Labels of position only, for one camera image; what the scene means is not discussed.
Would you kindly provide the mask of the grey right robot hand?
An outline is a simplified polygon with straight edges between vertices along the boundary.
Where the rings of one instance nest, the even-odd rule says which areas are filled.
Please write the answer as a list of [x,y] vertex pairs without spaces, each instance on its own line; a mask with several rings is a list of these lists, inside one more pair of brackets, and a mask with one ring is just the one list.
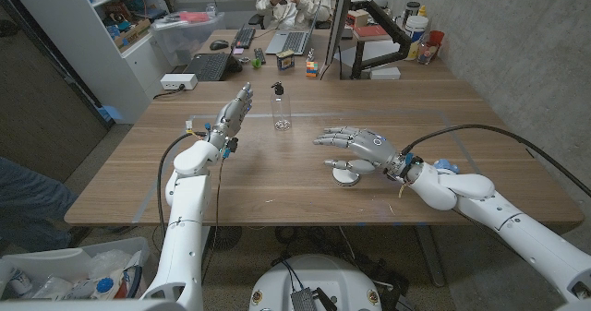
[[332,168],[368,174],[378,169],[396,173],[401,167],[395,147],[385,137],[370,129],[327,127],[323,135],[313,140],[313,144],[349,149],[358,156],[357,160],[352,161],[325,160],[324,164]]

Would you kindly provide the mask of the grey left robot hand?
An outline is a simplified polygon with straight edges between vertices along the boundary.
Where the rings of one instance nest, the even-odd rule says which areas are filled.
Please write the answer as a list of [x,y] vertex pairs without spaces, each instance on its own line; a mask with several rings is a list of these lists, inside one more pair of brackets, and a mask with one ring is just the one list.
[[241,129],[241,124],[252,106],[253,90],[247,82],[218,113],[208,142],[221,150],[228,138],[233,138]]

